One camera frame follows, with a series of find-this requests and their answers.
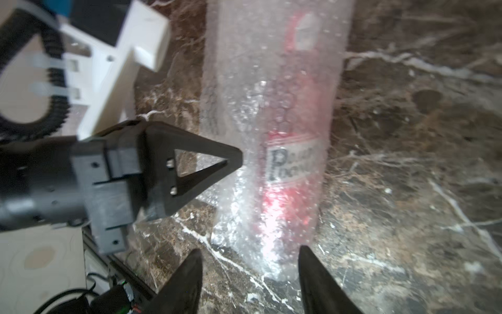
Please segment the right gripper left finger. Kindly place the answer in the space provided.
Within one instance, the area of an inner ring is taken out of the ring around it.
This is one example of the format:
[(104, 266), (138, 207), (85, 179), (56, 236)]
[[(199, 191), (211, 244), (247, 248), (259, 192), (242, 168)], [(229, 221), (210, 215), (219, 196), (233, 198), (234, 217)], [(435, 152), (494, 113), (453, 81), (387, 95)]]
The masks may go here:
[(197, 313), (203, 286), (203, 256), (192, 250), (143, 313)]

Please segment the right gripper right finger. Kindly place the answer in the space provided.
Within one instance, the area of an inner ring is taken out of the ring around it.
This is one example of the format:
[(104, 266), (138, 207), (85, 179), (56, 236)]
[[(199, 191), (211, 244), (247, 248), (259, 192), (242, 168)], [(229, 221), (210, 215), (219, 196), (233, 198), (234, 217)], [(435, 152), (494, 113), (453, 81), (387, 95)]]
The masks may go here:
[(305, 313), (363, 313), (306, 245), (299, 249), (298, 270)]

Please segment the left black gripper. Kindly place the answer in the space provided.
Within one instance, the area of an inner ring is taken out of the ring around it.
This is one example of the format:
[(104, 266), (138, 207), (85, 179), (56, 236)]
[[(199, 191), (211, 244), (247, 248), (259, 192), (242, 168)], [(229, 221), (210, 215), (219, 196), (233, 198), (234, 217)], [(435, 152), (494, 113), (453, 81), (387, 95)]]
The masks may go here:
[(49, 137), (1, 146), (1, 231), (90, 224), (104, 255), (128, 249), (145, 202), (146, 124), (123, 122), (84, 141)]

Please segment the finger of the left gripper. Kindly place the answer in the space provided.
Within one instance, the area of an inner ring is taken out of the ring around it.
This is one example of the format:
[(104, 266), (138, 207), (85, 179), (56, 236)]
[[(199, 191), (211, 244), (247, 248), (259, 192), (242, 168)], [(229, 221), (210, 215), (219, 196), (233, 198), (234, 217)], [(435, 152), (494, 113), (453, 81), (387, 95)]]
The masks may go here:
[(141, 122), (145, 147), (145, 216), (173, 216), (243, 165), (240, 149), (164, 122)]

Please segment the red drink bottle back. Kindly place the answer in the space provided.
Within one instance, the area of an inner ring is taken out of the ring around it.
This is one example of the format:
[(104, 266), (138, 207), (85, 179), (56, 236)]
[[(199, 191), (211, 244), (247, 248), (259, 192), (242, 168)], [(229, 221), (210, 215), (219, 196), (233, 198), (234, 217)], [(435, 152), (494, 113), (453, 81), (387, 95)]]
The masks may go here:
[(336, 80), (322, 61), (321, 28), (321, 18), (312, 11), (289, 20), (284, 62), (269, 94), (263, 191), (252, 231), (261, 255), (270, 262), (295, 260), (317, 222)]

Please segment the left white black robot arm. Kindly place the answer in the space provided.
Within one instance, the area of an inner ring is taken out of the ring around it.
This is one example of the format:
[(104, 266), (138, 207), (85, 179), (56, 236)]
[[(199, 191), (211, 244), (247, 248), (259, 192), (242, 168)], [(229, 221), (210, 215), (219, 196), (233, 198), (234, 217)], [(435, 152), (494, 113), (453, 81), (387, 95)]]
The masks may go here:
[(175, 214), (243, 154), (163, 122), (127, 120), (141, 68), (158, 71), (169, 19), (142, 1), (1, 4), (1, 230), (89, 224), (108, 255), (141, 209)]

